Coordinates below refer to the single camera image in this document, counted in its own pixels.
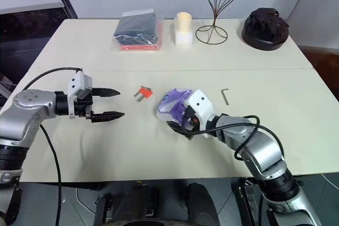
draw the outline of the purple object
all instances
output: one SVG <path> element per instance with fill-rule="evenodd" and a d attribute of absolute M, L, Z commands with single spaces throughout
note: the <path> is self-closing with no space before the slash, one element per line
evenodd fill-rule
<path fill-rule="evenodd" d="M 182 113 L 185 111 L 184 101 L 193 93 L 188 89 L 173 89 L 168 92 L 157 107 L 158 113 L 162 115 L 164 121 L 176 120 L 182 122 Z"/>

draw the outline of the allen key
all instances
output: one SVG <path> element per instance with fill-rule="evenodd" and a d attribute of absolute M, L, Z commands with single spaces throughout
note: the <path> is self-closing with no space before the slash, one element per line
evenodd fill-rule
<path fill-rule="evenodd" d="M 224 101 L 225 101 L 225 103 L 226 103 L 226 106 L 228 106 L 229 103 L 228 103 L 228 101 L 227 101 L 227 98 L 226 98 L 226 95 L 225 95 L 224 91 L 228 91 L 228 88 L 224 88 L 224 89 L 221 90 L 222 97 L 224 98 Z"/>

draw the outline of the black round base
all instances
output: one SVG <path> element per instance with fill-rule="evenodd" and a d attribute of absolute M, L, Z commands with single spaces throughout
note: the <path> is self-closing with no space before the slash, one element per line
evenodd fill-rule
<path fill-rule="evenodd" d="M 211 42 L 211 37 L 212 37 L 213 31 L 215 31 L 219 35 L 220 40 L 218 40 L 217 42 L 215 42 L 215 39 Z M 207 40 L 204 40 L 204 39 L 202 39 L 201 36 L 202 36 L 202 33 L 206 33 L 206 32 L 210 33 L 210 34 L 208 35 Z M 226 42 L 226 40 L 228 38 L 228 34 L 227 34 L 225 29 L 223 29 L 219 26 L 206 25 L 206 26 L 201 26 L 200 28 L 198 28 L 196 30 L 195 37 L 203 43 L 206 43 L 206 44 L 209 44 L 209 45 L 217 45 L 217 44 L 221 44 L 223 42 Z"/>

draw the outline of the black cable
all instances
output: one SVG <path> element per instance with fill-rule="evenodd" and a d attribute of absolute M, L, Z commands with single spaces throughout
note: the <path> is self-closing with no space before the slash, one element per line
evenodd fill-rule
<path fill-rule="evenodd" d="M 26 90 L 28 89 L 34 82 L 36 82 L 38 79 L 40 79 L 41 77 L 53 73 L 55 71 L 62 71 L 62 70 L 74 70 L 76 72 L 78 71 L 82 71 L 81 68 L 76 68 L 76 67 L 60 67 L 60 68 L 55 68 L 49 71 L 45 71 L 44 73 L 40 74 L 38 77 L 36 77 L 35 79 L 33 79 L 31 82 L 29 82 L 22 90 Z"/>
<path fill-rule="evenodd" d="M 258 208 L 258 225 L 262 226 L 262 210 L 263 210 L 263 201 L 264 201 L 264 196 L 263 194 L 260 195 L 259 199 L 259 208 Z"/>
<path fill-rule="evenodd" d="M 253 124 L 253 123 L 227 124 L 227 125 L 222 125 L 222 126 L 219 126 L 219 127 L 207 129 L 207 130 L 204 130 L 204 131 L 196 131 L 196 132 L 187 130 L 187 129 L 185 129 L 185 128 L 183 127 L 183 125 L 181 125 L 181 130 L 182 130 L 182 132 L 183 132 L 184 134 L 187 134 L 187 135 L 199 135 L 199 134 L 204 134 L 204 133 L 209 133 L 209 132 L 220 131 L 220 130 L 222 130 L 222 129 L 231 128 L 231 127 L 236 127 L 236 126 L 253 126 L 253 127 L 256 127 L 256 124 Z M 284 149 L 283 149 L 283 147 L 282 147 L 281 141 L 279 140 L 278 136 L 276 136 L 276 134 L 275 134 L 273 131 L 271 131 L 270 129 L 268 129 L 268 128 L 265 127 L 265 126 L 259 125 L 259 129 L 262 129 L 262 130 L 268 132 L 271 136 L 273 136 L 273 138 L 276 140 L 276 142 L 277 142 L 278 145 L 279 145 L 279 148 L 280 148 L 280 150 L 281 150 L 282 156 L 284 156 Z"/>
<path fill-rule="evenodd" d="M 255 133 L 257 132 L 257 130 L 260 126 L 259 117 L 255 116 L 255 115 L 250 115 L 250 116 L 244 116 L 244 118 L 246 118 L 246 119 L 256 119 L 256 123 L 255 123 L 255 128 L 254 128 L 253 132 L 248 136 L 248 138 L 234 152 L 234 158 L 239 160 L 239 161 L 243 161 L 242 157 L 238 156 L 240 150 L 242 150 L 251 141 L 252 137 L 255 135 Z"/>
<path fill-rule="evenodd" d="M 60 68 L 55 68 L 55 69 L 52 69 L 52 70 L 49 70 L 49 71 L 45 71 L 44 73 L 40 74 L 39 76 L 37 76 L 35 79 L 33 79 L 31 82 L 29 82 L 23 89 L 24 90 L 27 90 L 34 82 L 36 82 L 38 79 L 40 79 L 41 77 L 47 75 L 47 74 L 50 74 L 50 73 L 53 73 L 55 71 L 61 71 L 61 70 L 74 70 L 76 72 L 78 71 L 82 71 L 81 68 L 76 68 L 76 67 L 60 67 Z M 59 167 L 59 161 L 58 161 L 58 157 L 57 157 L 57 153 L 55 152 L 55 149 L 53 147 L 53 144 L 48 136 L 48 133 L 46 131 L 46 129 L 43 127 L 43 125 L 41 124 L 40 125 L 40 128 L 41 130 L 43 131 L 43 133 L 45 134 L 46 136 L 46 139 L 47 139 L 47 142 L 48 142 L 48 145 L 49 147 L 51 148 L 52 150 L 52 153 L 53 153 L 53 157 L 54 157 L 54 161 L 55 161 L 55 165 L 57 167 L 57 174 L 58 174 L 58 210 L 57 210 L 57 218 L 56 218 L 56 221 L 55 221 L 55 225 L 56 226 L 59 226 L 59 221 L 60 221 L 60 213 L 61 213 L 61 172 L 60 172 L 60 167 Z"/>
<path fill-rule="evenodd" d="M 57 210 L 57 218 L 56 218 L 56 221 L 55 221 L 55 225 L 58 226 L 59 220 L 60 220 L 60 213 L 61 213 L 61 173 L 60 173 L 59 161 L 58 161 L 57 153 L 55 152 L 55 149 L 52 145 L 52 142 L 51 142 L 51 140 L 48 136 L 46 129 L 42 126 L 42 124 L 40 125 L 40 128 L 46 136 L 48 145 L 51 148 L 53 156 L 54 156 L 55 165 L 57 166 L 57 173 L 58 173 L 58 210 Z"/>

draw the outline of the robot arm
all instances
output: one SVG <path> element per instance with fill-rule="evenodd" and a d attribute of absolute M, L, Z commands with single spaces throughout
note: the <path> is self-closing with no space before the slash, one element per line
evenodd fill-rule
<path fill-rule="evenodd" d="M 94 114 L 91 107 L 93 96 L 119 94 L 113 89 L 92 88 L 91 77 L 78 71 L 68 83 L 68 95 L 28 89 L 14 96 L 13 104 L 0 115 L 0 215 L 5 221 L 11 220 L 6 214 L 8 208 L 12 210 L 13 198 L 20 195 L 17 184 L 21 167 L 41 122 L 58 115 L 69 115 L 71 119 L 85 117 L 92 122 L 117 119 L 124 113 Z"/>
<path fill-rule="evenodd" d="M 277 223 L 275 225 L 321 225 L 301 186 L 288 170 L 281 148 L 276 141 L 261 131 L 255 131 L 255 127 L 252 126 L 254 124 L 222 128 L 230 124 L 250 124 L 250 121 L 244 117 L 215 115 L 211 102 L 201 90 L 196 90 L 187 98 L 184 106 L 186 109 L 183 113 L 183 122 L 181 124 L 168 122 L 168 125 L 188 138 L 192 138 L 194 133 L 199 132 L 184 129 L 186 121 L 199 123 L 200 132 L 220 128 L 205 133 L 205 137 L 207 135 L 217 137 L 235 151 L 252 135 L 247 145 L 240 149 L 239 154 L 257 180 L 268 206 L 272 209 Z"/>

